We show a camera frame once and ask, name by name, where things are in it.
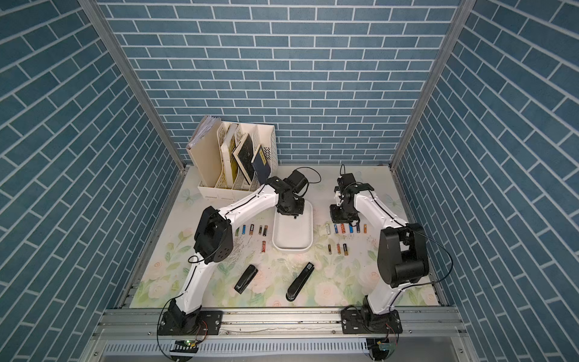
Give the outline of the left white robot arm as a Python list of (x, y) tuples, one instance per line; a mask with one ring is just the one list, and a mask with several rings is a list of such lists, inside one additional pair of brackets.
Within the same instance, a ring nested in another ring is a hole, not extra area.
[(307, 185), (306, 176), (294, 170), (284, 179), (270, 177), (258, 190), (229, 206), (205, 208), (194, 235), (195, 254), (190, 258), (191, 268), (182, 290), (170, 303), (170, 309), (185, 316), (197, 312), (215, 268), (234, 249), (237, 228), (270, 208), (282, 216), (297, 218), (303, 215), (305, 199), (299, 193)]

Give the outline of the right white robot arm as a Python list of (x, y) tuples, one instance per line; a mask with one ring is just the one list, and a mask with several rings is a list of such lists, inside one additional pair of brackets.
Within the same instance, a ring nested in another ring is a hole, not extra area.
[(424, 229), (399, 218), (371, 185), (356, 181), (352, 173), (340, 175), (334, 193), (336, 203), (330, 205), (333, 223), (356, 229), (364, 217), (379, 232), (376, 262), (381, 280), (366, 297), (364, 307), (372, 317), (385, 315), (405, 289), (429, 273)]

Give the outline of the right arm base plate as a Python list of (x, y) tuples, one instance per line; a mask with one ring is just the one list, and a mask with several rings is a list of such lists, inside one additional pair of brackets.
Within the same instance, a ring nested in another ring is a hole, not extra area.
[(341, 311), (341, 326), (344, 334), (401, 334), (402, 323), (398, 310), (383, 315), (373, 314), (369, 309), (348, 306)]

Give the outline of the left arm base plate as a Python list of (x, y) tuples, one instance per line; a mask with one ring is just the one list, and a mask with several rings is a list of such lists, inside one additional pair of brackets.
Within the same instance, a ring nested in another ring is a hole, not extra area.
[(189, 315), (181, 311), (164, 312), (158, 326), (159, 336), (216, 336), (220, 332), (223, 312), (197, 310)]

